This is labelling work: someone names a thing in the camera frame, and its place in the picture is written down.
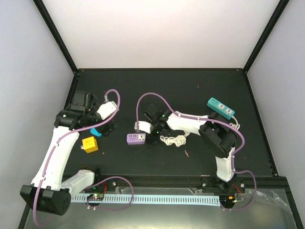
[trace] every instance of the yellow block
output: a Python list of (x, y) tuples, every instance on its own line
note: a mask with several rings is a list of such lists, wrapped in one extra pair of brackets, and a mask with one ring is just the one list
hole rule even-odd
[(99, 148), (97, 146), (97, 142), (95, 137), (88, 137), (82, 140), (82, 145), (84, 147), (84, 150), (86, 153), (92, 153), (94, 151), (97, 151)]

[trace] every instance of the white backdrop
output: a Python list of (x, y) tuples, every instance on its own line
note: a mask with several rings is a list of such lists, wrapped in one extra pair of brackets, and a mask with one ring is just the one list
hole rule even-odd
[(242, 68), (279, 0), (44, 0), (78, 68)]

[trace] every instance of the white cable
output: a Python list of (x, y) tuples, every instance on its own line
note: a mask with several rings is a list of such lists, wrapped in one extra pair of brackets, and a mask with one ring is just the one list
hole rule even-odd
[(185, 131), (184, 135), (178, 135), (177, 137), (164, 137), (160, 136), (160, 140), (163, 141), (167, 146), (175, 144), (177, 147), (180, 147), (186, 144), (186, 137), (190, 135), (190, 132)]
[(232, 116), (232, 118), (235, 120), (236, 124), (230, 123), (230, 126), (235, 128), (236, 130), (239, 130), (240, 124), (238, 123), (237, 119), (234, 116)]

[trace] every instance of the black table surface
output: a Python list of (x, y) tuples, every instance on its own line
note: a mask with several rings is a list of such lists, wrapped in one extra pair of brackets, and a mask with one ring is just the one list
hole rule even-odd
[[(256, 176), (272, 176), (264, 131), (255, 110), (251, 89), (241, 70), (80, 71), (76, 90), (92, 92), (103, 102), (104, 93), (112, 88), (121, 95), (120, 111), (114, 118), (116, 129), (108, 137), (96, 138), (99, 150), (90, 154), (81, 150), (81, 140), (91, 134), (89, 131), (82, 132), (72, 149), (64, 175), (74, 175), (84, 167), (99, 167), (104, 175), (215, 175), (215, 157), (206, 152), (198, 135), (190, 134), (186, 144), (181, 147), (166, 146), (162, 142), (157, 146), (127, 145), (127, 134), (135, 133), (135, 109), (139, 97), (146, 92), (155, 92), (162, 95), (174, 110), (185, 114), (209, 115), (212, 110), (206, 104), (211, 97), (235, 110), (234, 116), (241, 124), (240, 131), (245, 137), (244, 148), (235, 155), (236, 170), (248, 169)], [(117, 101), (115, 93), (109, 94), (108, 98)], [(166, 110), (166, 105), (158, 97), (149, 95), (140, 103), (140, 120), (146, 121), (143, 111), (151, 103)]]

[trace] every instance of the power strip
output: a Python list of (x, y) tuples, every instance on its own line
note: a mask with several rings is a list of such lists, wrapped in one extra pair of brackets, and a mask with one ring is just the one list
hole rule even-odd
[(144, 145), (146, 133), (128, 134), (127, 144), (129, 145)]
[(235, 111), (229, 108), (228, 106), (224, 105), (223, 103), (219, 102), (215, 98), (210, 98), (207, 103), (207, 106), (212, 108), (217, 113), (221, 114), (226, 119), (231, 119), (232, 116), (235, 114)]

